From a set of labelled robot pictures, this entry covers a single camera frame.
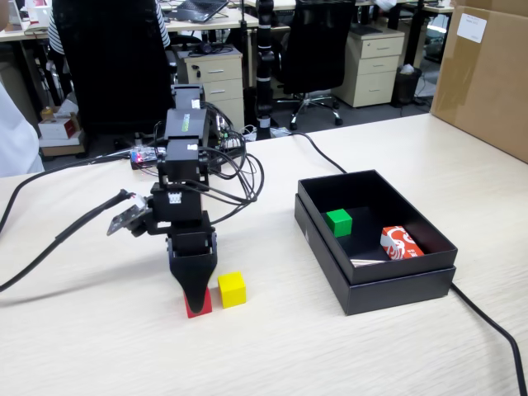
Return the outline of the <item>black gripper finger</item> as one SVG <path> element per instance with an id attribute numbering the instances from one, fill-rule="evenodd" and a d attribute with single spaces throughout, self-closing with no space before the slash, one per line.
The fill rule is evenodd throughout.
<path id="1" fill-rule="evenodd" d="M 216 234 L 204 241 L 204 250 L 187 254 L 177 249 L 175 238 L 167 239 L 169 270 L 183 289 L 192 313 L 205 307 L 206 290 L 218 262 Z"/>

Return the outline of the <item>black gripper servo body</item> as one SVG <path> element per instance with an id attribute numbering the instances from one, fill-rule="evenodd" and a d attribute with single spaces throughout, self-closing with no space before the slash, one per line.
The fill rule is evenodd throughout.
<path id="1" fill-rule="evenodd" d="M 211 226 L 170 228 L 167 234 L 168 251 L 173 256 L 216 254 L 216 232 Z"/>

